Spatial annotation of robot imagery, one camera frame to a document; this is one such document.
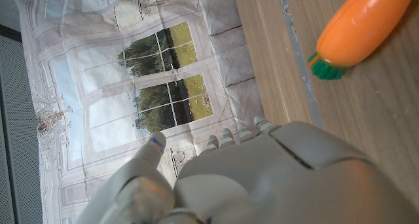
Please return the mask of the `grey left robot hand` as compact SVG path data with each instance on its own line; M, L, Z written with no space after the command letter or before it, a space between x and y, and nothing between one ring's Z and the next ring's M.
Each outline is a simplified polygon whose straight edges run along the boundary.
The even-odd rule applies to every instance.
M305 122L263 117L224 129L170 185L155 132L98 190L79 223L417 223L418 210L349 143Z

